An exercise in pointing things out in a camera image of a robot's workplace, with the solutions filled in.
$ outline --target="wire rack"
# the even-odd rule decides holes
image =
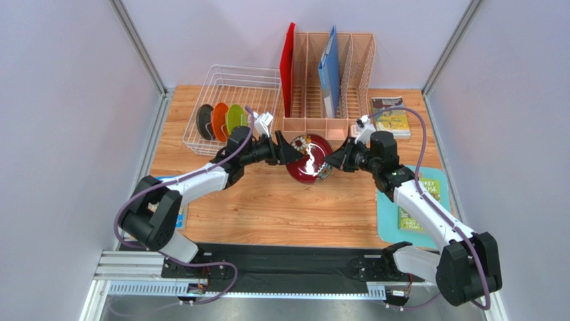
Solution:
[[[218,140],[206,140],[198,133],[196,113],[200,106],[209,104],[214,107],[217,103],[224,102],[228,106],[232,104],[238,104],[242,108],[249,106],[259,114],[270,112],[275,115],[280,99],[279,69],[211,66],[200,95],[196,99],[196,105],[194,105],[182,141],[196,154],[214,156],[225,146],[225,143]]]

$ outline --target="green plate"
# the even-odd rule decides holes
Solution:
[[[240,105],[233,104],[229,107],[225,115],[225,125],[230,135],[235,127],[248,125],[248,117]]]

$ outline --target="yellow book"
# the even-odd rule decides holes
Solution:
[[[404,107],[402,97],[376,97],[371,99],[372,111],[376,112],[392,106]],[[394,138],[407,139],[411,136],[407,116],[403,110],[383,112],[374,117],[376,130],[386,130],[394,134]]]

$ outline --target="red plate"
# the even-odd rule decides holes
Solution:
[[[333,148],[323,137],[316,134],[301,135],[291,145],[305,154],[302,159],[286,165],[289,174],[299,183],[317,184],[333,171],[324,162],[324,158],[333,153]]]

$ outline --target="wooden tabletop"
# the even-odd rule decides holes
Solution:
[[[196,155],[182,141],[200,86],[178,86],[151,169],[153,176],[180,175],[212,157]],[[419,90],[370,89],[368,97],[402,96],[427,122],[422,166],[441,168],[428,113]],[[409,140],[398,140],[401,163],[415,165],[421,147],[419,121],[408,115]],[[280,129],[278,120],[275,129]],[[208,194],[188,206],[186,230],[196,242],[386,247],[377,234],[376,188],[371,174],[333,170],[317,185],[297,183],[282,166],[246,167],[233,187]]]

